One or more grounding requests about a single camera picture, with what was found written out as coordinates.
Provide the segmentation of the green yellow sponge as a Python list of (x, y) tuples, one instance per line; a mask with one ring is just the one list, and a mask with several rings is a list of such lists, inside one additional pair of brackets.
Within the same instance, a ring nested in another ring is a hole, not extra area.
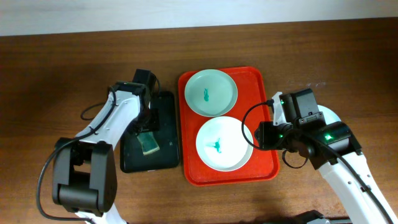
[(143, 155), (147, 156), (160, 149), (152, 132), (140, 133), (137, 139), (141, 144)]

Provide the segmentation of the white plate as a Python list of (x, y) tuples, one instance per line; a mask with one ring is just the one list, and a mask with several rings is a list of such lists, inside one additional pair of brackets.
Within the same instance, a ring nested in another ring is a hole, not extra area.
[(196, 149), (200, 159), (211, 169), (231, 172), (242, 168), (253, 153), (252, 134), (236, 118), (212, 118), (199, 129)]

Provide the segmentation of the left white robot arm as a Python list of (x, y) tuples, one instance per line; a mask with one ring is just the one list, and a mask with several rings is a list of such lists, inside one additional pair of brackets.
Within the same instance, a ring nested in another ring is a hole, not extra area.
[(131, 82), (117, 82), (100, 112), (74, 138), (60, 138), (53, 152), (52, 199), (74, 221), (124, 223), (114, 200), (118, 187), (114, 149), (126, 131), (143, 133), (159, 128), (150, 108), (159, 84), (149, 70), (136, 70)]

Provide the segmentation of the light blue plate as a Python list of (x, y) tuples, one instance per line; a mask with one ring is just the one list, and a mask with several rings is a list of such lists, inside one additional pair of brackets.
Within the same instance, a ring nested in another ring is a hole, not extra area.
[(318, 105), (318, 109), (323, 113), (326, 125), (341, 121), (340, 117), (331, 109)]

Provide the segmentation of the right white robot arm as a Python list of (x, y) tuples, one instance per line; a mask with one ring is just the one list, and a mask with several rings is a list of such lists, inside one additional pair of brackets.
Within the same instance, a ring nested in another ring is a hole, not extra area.
[(312, 89), (278, 92), (263, 105), (274, 117), (255, 130), (256, 149), (305, 158), (333, 189), (353, 223), (397, 223), (352, 130), (340, 120), (326, 122)]

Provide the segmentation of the pale green plate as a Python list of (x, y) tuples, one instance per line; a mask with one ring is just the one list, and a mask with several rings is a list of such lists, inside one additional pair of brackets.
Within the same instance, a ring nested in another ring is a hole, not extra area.
[(221, 70), (206, 69), (188, 79), (184, 97), (189, 108), (205, 117), (229, 112), (238, 99), (238, 88), (230, 75)]

